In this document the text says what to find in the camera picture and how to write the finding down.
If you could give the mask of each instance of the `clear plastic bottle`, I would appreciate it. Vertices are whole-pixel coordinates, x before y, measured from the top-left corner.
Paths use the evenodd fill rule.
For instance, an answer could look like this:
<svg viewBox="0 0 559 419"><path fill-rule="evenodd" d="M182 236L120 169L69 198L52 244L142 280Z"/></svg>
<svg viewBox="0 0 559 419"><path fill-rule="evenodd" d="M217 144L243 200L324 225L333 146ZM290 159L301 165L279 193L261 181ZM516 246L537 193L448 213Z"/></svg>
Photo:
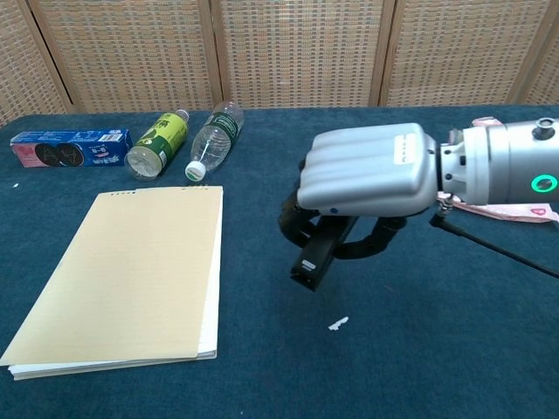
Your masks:
<svg viewBox="0 0 559 419"><path fill-rule="evenodd" d="M244 122L243 110L235 103L226 101L217 105L192 143L191 161L184 170L186 176L199 182L206 173L219 166L238 138Z"/></svg>
<svg viewBox="0 0 559 419"><path fill-rule="evenodd" d="M155 179L184 143L188 121L189 113L182 109L161 115L126 154L130 173L143 181Z"/></svg>

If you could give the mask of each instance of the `beige notebook cover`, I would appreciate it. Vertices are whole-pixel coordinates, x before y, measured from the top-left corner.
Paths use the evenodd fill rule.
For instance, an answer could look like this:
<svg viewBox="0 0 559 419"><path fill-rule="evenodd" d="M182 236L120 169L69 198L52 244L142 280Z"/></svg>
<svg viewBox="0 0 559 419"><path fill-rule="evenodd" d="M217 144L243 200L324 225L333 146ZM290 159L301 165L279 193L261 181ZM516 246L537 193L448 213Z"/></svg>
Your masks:
<svg viewBox="0 0 559 419"><path fill-rule="evenodd" d="M0 365L196 358L222 196L99 194Z"/></svg>

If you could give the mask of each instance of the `table surface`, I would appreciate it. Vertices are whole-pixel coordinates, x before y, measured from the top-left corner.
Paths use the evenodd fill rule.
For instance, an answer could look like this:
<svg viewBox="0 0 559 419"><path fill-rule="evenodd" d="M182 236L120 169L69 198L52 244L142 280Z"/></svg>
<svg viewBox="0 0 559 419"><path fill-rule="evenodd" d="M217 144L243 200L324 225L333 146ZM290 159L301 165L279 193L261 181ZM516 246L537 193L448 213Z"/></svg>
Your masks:
<svg viewBox="0 0 559 419"><path fill-rule="evenodd" d="M209 113L192 113L187 143L153 182L123 167L22 168L9 139L32 129L126 127L137 140L159 114L35 115L0 130L2 350L96 195L183 185L192 139ZM411 218L386 252L334 261L310 292L288 276L299 250L277 225L319 133L415 121L445 141L450 129L481 116L514 122L558 114L559 106L246 111L237 145L206 179L224 187L217 358L29 381L13 381L2 368L0 416L558 417L557 279L433 229L433 207ZM559 268L554 223L461 211L451 219ZM373 222L360 218L350 238ZM340 330L328 329L345 316Z"/></svg>

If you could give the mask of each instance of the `paper stack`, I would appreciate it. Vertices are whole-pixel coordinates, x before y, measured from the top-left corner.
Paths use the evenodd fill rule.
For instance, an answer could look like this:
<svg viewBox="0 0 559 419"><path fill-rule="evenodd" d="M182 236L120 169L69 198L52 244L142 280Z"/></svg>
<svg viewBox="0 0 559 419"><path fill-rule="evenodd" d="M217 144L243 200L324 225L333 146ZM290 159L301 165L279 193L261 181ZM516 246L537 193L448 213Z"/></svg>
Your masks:
<svg viewBox="0 0 559 419"><path fill-rule="evenodd" d="M223 190L99 194L0 359L15 380L217 356Z"/></svg>

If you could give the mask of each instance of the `woven panel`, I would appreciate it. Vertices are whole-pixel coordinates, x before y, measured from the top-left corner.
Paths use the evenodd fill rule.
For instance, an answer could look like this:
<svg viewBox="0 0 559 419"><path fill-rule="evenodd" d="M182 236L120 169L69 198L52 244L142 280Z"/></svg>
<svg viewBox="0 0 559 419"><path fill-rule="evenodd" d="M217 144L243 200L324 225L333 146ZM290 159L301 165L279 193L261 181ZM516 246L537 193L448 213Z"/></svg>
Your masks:
<svg viewBox="0 0 559 419"><path fill-rule="evenodd" d="M551 46L534 86L528 94L530 104L559 104L559 37Z"/></svg>
<svg viewBox="0 0 559 419"><path fill-rule="evenodd" d="M383 0L220 1L224 86L243 107L365 106L382 7Z"/></svg>
<svg viewBox="0 0 559 419"><path fill-rule="evenodd" d="M62 99L16 1L3 0L0 12L0 126L26 114L64 113Z"/></svg>
<svg viewBox="0 0 559 419"><path fill-rule="evenodd" d="M408 0L387 105L503 103L550 1Z"/></svg>
<svg viewBox="0 0 559 419"><path fill-rule="evenodd" d="M42 0L87 112L211 109L196 0Z"/></svg>

